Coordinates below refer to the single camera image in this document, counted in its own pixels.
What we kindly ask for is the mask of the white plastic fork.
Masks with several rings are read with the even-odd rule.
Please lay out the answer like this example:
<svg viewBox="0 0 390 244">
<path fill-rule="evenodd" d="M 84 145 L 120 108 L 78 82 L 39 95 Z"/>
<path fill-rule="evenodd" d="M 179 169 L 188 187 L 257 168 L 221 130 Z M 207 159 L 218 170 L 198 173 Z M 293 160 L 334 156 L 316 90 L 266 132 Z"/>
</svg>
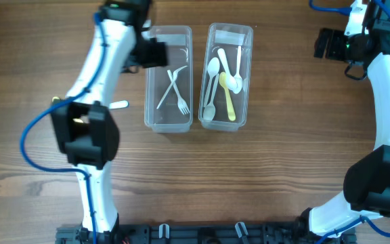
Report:
<svg viewBox="0 0 390 244">
<path fill-rule="evenodd" d="M 177 85 L 176 85 L 176 80 L 178 78 L 178 72 L 183 70 L 184 68 L 186 68 L 186 66 L 183 66 L 183 67 L 176 69 L 173 73 L 170 70 L 168 70 L 167 72 L 168 72 L 168 75 L 169 75 L 170 80 L 171 80 L 171 85 L 173 86 L 173 89 L 175 90 L 175 93 L 177 95 L 177 106 L 183 115 L 187 115 L 190 113 L 190 109 L 188 108 L 186 101 L 180 95 L 180 92 L 179 92 Z"/>
<path fill-rule="evenodd" d="M 158 103 L 157 105 L 157 109 L 160 108 L 160 106 L 162 105 L 162 103 L 164 102 L 165 98 L 167 97 L 170 89 L 174 86 L 175 82 L 176 82 L 176 79 L 174 78 L 174 75 L 177 75 L 179 71 L 183 70 L 184 68 L 186 68 L 186 66 L 182 66 L 180 68 L 178 68 L 177 70 L 175 70 L 173 73 L 168 70 L 167 73 L 168 73 L 168 76 L 169 76 L 169 79 L 171 81 L 171 84 L 168 86 L 167 90 L 165 91 L 164 95 L 162 96 L 160 102 Z"/>
</svg>

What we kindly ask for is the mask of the light blue plastic fork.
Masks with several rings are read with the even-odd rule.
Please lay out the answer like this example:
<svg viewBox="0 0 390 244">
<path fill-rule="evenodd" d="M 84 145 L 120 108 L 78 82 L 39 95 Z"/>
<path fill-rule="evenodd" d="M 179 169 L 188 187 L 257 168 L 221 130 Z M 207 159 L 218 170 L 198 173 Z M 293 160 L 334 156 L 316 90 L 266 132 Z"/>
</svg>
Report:
<svg viewBox="0 0 390 244">
<path fill-rule="evenodd" d="M 129 106 L 129 102 L 127 100 L 121 100 L 118 102 L 113 102 L 110 104 L 109 109 L 122 109 L 127 108 Z"/>
</svg>

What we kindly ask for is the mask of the white plastic spoon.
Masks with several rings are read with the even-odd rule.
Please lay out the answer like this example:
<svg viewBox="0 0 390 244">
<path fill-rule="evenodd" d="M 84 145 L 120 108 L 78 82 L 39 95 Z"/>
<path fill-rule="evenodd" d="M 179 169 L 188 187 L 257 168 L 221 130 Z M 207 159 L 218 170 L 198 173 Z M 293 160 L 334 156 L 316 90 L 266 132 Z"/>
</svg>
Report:
<svg viewBox="0 0 390 244">
<path fill-rule="evenodd" d="M 227 81 L 226 81 L 227 87 L 228 87 L 228 89 L 230 89 L 233 92 L 233 90 L 236 88 L 236 81 L 230 72 L 225 50 L 222 48 L 219 48 L 217 50 L 217 53 L 219 56 L 219 60 L 223 65 L 224 71 L 227 74 Z"/>
<path fill-rule="evenodd" d="M 206 121 L 212 121 L 214 116 L 215 116 L 215 105 L 213 104 L 213 101 L 214 101 L 214 98 L 215 98 L 215 93 L 217 91 L 218 82 L 219 82 L 219 75 L 216 75 L 215 82 L 214 82 L 214 85 L 213 85 L 213 88 L 212 88 L 212 94 L 211 94 L 210 102 L 204 108 L 203 118 Z"/>
<path fill-rule="evenodd" d="M 207 72 L 208 72 L 208 75 L 209 75 L 209 82 L 208 82 L 208 85 L 207 85 L 206 93 L 204 95 L 204 103 L 203 103 L 204 107 L 209 102 L 211 86 L 212 86 L 212 83 L 213 83 L 213 79 L 215 78 L 215 76 L 219 72 L 219 67 L 220 67 L 219 59 L 216 58 L 216 57 L 212 58 L 211 61 L 208 64 L 208 66 L 207 66 Z"/>
<path fill-rule="evenodd" d="M 236 88 L 233 90 L 235 94 L 239 94 L 242 90 L 242 77 L 240 76 L 240 63 L 242 57 L 242 47 L 238 47 L 237 56 L 236 56 L 236 74 L 234 79 L 236 81 Z"/>
</svg>

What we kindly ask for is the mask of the yellow plastic spoon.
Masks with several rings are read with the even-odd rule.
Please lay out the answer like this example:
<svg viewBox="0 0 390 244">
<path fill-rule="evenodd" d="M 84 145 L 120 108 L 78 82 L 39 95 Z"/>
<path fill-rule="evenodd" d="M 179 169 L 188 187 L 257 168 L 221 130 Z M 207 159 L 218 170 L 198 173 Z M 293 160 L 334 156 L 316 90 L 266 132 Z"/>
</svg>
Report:
<svg viewBox="0 0 390 244">
<path fill-rule="evenodd" d="M 234 106 L 232 104 L 230 90 L 228 89 L 226 81 L 227 81 L 227 74 L 225 72 L 221 72 L 219 74 L 219 84 L 224 90 L 227 116 L 228 116 L 228 119 L 230 121 L 235 121 L 236 120 L 236 113 L 234 110 Z"/>
</svg>

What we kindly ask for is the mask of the yellow plastic fork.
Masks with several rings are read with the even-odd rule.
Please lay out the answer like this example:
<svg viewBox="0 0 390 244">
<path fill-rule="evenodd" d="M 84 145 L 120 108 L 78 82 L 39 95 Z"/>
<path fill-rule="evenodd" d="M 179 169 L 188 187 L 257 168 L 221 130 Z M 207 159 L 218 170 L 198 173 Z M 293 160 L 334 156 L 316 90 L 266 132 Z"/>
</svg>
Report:
<svg viewBox="0 0 390 244">
<path fill-rule="evenodd" d="M 52 102 L 59 102 L 61 99 L 59 97 L 53 97 L 52 98 Z"/>
</svg>

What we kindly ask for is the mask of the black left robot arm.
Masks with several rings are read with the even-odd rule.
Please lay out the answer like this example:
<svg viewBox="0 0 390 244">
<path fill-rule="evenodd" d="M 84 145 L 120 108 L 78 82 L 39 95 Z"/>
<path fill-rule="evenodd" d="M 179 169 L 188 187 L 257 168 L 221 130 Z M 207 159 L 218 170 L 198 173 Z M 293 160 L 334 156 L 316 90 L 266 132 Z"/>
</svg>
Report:
<svg viewBox="0 0 390 244">
<path fill-rule="evenodd" d="M 121 73 L 132 66 L 166 66 L 167 48 L 148 38 L 151 1 L 105 1 L 94 14 L 94 36 L 85 63 L 51 121 L 61 153 L 79 182 L 84 217 L 78 243 L 122 243 L 110 171 L 120 132 L 110 113 Z"/>
</svg>

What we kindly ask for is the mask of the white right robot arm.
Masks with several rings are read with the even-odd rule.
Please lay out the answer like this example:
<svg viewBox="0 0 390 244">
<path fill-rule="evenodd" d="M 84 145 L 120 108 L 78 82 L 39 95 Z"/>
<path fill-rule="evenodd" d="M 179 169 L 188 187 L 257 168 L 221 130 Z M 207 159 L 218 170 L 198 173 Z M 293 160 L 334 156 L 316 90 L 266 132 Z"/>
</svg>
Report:
<svg viewBox="0 0 390 244">
<path fill-rule="evenodd" d="M 342 191 L 295 220 L 293 237 L 316 243 L 343 241 L 360 224 L 390 218 L 390 1 L 356 0 L 336 13 L 348 17 L 346 29 L 322 29 L 314 55 L 362 67 L 374 96 L 376 138 L 374 150 L 348 169 Z"/>
</svg>

